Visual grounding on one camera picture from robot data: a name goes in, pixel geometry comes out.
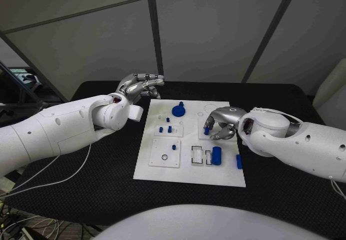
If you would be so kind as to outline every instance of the black table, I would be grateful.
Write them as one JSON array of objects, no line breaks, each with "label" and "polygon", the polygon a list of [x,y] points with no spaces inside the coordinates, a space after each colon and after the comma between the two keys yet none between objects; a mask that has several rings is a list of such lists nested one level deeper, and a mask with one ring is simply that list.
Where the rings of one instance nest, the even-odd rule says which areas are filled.
[{"label": "black table", "polygon": [[[117,81],[85,82],[72,98],[79,100],[117,89]],[[249,111],[271,108],[323,124],[308,99],[295,85],[167,82],[158,87],[163,99],[229,101]],[[111,225],[148,209],[176,204],[206,204],[249,210],[281,219],[329,238],[346,236],[346,201],[333,192],[330,181],[265,158],[242,146],[246,188],[132,180],[150,99],[143,98],[141,121],[91,146],[86,164],[62,184],[33,189],[7,198],[14,208],[47,218],[91,225]],[[88,147],[63,155],[27,187],[65,179],[79,168]],[[43,159],[27,166],[20,184],[46,166]]]}]

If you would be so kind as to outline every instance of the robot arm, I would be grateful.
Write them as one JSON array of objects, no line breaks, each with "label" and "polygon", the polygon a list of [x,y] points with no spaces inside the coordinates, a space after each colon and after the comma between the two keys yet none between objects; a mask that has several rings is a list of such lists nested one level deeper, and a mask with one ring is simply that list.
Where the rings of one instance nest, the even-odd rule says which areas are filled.
[{"label": "robot arm", "polygon": [[52,106],[20,123],[0,128],[0,177],[39,159],[75,152],[141,120],[141,96],[160,97],[164,76],[130,74],[117,91]]},{"label": "robot arm", "polygon": [[310,122],[290,123],[282,112],[220,107],[205,122],[222,127],[210,139],[229,139],[238,130],[242,144],[264,157],[277,157],[304,172],[346,183],[346,131]]}]

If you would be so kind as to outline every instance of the white board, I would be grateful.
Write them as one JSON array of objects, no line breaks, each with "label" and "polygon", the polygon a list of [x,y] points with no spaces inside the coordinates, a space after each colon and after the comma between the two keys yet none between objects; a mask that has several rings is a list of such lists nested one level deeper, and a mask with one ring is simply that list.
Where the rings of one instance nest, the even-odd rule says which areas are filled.
[{"label": "white board", "polygon": [[[186,110],[181,117],[171,114],[171,109],[179,102],[183,102]],[[132,179],[233,187],[246,186],[243,171],[236,167],[236,154],[239,154],[236,136],[229,140],[209,140],[209,137],[200,135],[203,122],[210,112],[216,108],[228,106],[226,101],[151,99]],[[164,136],[157,134],[160,126]],[[183,137],[168,136],[166,133],[168,126],[183,127]],[[215,124],[209,136],[219,130],[220,128]],[[170,144],[174,141],[177,143],[176,150]],[[192,164],[192,146],[202,147],[203,164],[199,166]],[[212,152],[213,147],[222,148],[220,165],[206,165],[205,153],[206,151]],[[164,156],[166,160],[160,159],[161,155],[167,155],[167,159]]]}]

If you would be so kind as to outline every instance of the robotic hand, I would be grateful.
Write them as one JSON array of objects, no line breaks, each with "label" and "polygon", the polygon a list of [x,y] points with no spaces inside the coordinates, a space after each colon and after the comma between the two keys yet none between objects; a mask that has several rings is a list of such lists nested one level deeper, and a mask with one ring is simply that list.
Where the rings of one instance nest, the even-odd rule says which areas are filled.
[{"label": "robotic hand", "polygon": [[130,74],[114,93],[43,109],[20,123],[0,128],[0,177],[39,159],[75,152],[141,120],[141,96],[160,98],[164,76]]},{"label": "robotic hand", "polygon": [[203,128],[213,129],[218,122],[222,130],[210,136],[226,140],[235,131],[254,153],[277,157],[285,164],[304,172],[346,183],[346,131],[298,121],[267,108],[254,108],[246,113],[236,107],[220,107],[209,115]]}]

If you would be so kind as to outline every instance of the white curved surface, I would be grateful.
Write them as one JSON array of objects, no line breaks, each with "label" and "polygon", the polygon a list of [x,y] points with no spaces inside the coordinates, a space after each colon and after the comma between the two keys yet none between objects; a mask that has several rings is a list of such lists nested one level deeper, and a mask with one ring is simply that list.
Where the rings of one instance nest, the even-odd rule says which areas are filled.
[{"label": "white curved surface", "polygon": [[300,227],[222,206],[173,205],[138,213],[95,240],[324,240]]}]

